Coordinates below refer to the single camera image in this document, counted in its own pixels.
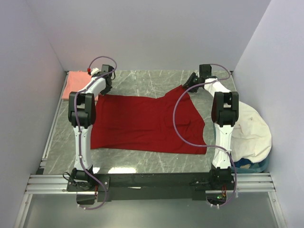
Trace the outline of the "red t shirt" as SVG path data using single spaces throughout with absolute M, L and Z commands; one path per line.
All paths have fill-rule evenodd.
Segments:
M 205 123 L 178 86 L 163 97 L 100 95 L 91 149 L 206 154 Z

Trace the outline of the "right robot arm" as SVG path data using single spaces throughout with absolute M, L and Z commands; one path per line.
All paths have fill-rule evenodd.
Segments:
M 239 95 L 232 92 L 221 84 L 221 81 L 230 78 L 231 73 L 227 70 L 228 76 L 221 79 L 212 75 L 213 64 L 199 65 L 199 72 L 192 73 L 184 84 L 186 91 L 195 93 L 202 87 L 213 97 L 211 119 L 215 129 L 215 148 L 212 167 L 210 170 L 209 186 L 215 190 L 222 186 L 235 183 L 232 177 L 231 167 L 231 138 L 232 131 L 239 117 Z

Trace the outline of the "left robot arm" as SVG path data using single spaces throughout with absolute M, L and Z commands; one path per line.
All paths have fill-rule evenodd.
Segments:
M 105 95 L 112 89 L 116 68 L 102 65 L 101 69 L 88 68 L 90 81 L 82 89 L 69 94 L 68 120 L 73 126 L 76 142 L 74 168 L 69 177 L 69 186 L 89 191 L 98 186 L 93 175 L 91 151 L 91 132 L 96 121 L 95 98 Z

